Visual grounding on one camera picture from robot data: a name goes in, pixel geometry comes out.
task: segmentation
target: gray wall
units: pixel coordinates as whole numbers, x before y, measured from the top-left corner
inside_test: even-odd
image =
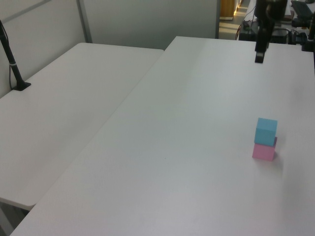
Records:
[[[76,0],[51,0],[3,25],[24,80],[85,42]],[[9,63],[1,45],[0,97],[10,91],[8,76]]]
[[[165,50],[176,36],[218,37],[220,0],[80,0],[93,43]]]

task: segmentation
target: white table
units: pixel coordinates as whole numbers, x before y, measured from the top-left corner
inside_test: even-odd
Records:
[[[31,209],[162,50],[78,44],[0,99],[0,201]]]
[[[12,236],[313,235],[313,54],[254,48],[177,37]]]

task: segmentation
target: black cable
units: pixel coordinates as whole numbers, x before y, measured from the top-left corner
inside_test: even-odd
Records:
[[[314,58],[314,70],[315,70],[315,48],[313,49],[313,58]]]
[[[244,20],[242,21],[242,23],[245,21],[245,18],[246,18],[252,11],[254,11],[255,8],[256,8],[256,6],[254,6],[254,8],[253,8],[249,13],[247,13],[247,14],[245,15]],[[237,29],[237,31],[236,31],[235,40],[236,40],[237,37],[239,36],[239,32],[240,32],[240,30],[241,30],[241,25],[242,25],[242,24],[240,24],[240,26],[238,27],[238,29]]]
[[[11,66],[9,65],[9,84],[10,84],[10,89],[13,90],[12,85],[11,85]]]
[[[7,40],[7,41],[8,41],[8,43],[9,43],[9,37],[8,37],[8,35],[7,35],[6,31],[5,31],[5,28],[4,28],[4,26],[3,26],[3,24],[2,24],[2,23],[1,23],[1,28],[3,29],[4,34],[5,34],[5,37],[6,37],[6,40]]]
[[[249,35],[249,33],[250,33],[250,32],[252,33],[252,22],[251,22],[250,30],[247,32],[247,40],[248,40],[248,35]]]
[[[295,29],[291,29],[291,33],[296,32],[298,35],[300,34],[299,31],[296,31]]]
[[[276,29],[274,29],[274,31],[277,31],[277,30],[286,30],[286,31],[288,31],[289,33],[291,32],[291,31],[289,31],[288,29],[284,29],[284,28],[276,28]]]
[[[5,34],[5,37],[6,37],[6,40],[8,41],[9,43],[9,37],[8,37],[8,34],[6,33],[5,31],[5,28],[3,26],[3,24],[1,23],[1,28],[3,29],[3,32]],[[9,84],[10,84],[10,89],[13,90],[12,88],[12,84],[11,84],[11,65],[9,65]]]
[[[254,6],[254,8],[253,8],[249,13],[246,14],[246,16],[244,17],[244,20],[243,20],[243,21],[245,21],[245,18],[248,16],[248,14],[250,14],[252,11],[254,11],[255,8],[256,8],[256,6]]]

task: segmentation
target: cube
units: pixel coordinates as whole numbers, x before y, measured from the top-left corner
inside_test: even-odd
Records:
[[[272,161],[275,155],[276,144],[277,137],[275,137],[274,145],[272,147],[261,144],[254,144],[254,151],[252,152],[252,157],[256,159]]]
[[[277,131],[278,122],[273,119],[258,118],[255,143],[267,146],[273,146]]]

